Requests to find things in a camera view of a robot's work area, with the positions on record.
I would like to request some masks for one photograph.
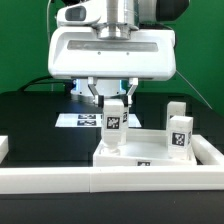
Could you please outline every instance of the white rectangular block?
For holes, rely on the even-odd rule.
[[[0,163],[3,161],[8,152],[8,137],[0,136]]]
[[[168,128],[168,153],[172,158],[188,159],[191,148],[193,118],[174,116]]]
[[[169,120],[177,115],[177,116],[185,116],[186,113],[186,103],[184,102],[174,102],[171,101],[167,105],[167,121],[166,128],[169,126]]]
[[[224,155],[201,135],[192,136],[192,147],[203,165],[224,165]]]

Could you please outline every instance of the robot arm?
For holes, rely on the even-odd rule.
[[[55,78],[167,80],[176,71],[174,31],[139,30],[139,22],[173,20],[188,4],[189,0],[90,0],[65,7],[58,12],[49,71]]]

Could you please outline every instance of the white platform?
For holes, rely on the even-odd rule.
[[[166,131],[128,129],[127,143],[118,146],[120,155],[103,154],[101,141],[93,155],[93,166],[166,166],[197,165],[192,149],[189,159],[173,159],[168,155]]]

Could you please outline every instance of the white plastic frame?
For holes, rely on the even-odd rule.
[[[3,142],[0,152],[5,150]],[[218,165],[1,168],[0,194],[224,190],[223,156],[201,136],[193,136],[192,144],[198,144],[195,154],[200,160]]]

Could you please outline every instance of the white block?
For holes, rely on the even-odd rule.
[[[201,135],[192,136],[192,147],[203,165],[224,165],[224,156]]]
[[[0,194],[89,192],[90,168],[0,169]]]
[[[172,158],[188,159],[191,148],[193,118],[174,116],[168,127],[168,153]]]
[[[174,102],[171,101],[167,105],[167,120],[166,120],[166,129],[168,129],[170,119],[177,116],[185,116],[186,113],[186,103],[183,102]]]
[[[118,153],[117,145],[122,139],[124,104],[118,99],[104,101],[102,140],[105,153]]]
[[[3,161],[8,152],[8,137],[0,136],[0,163]]]
[[[221,190],[224,166],[95,167],[90,192]]]

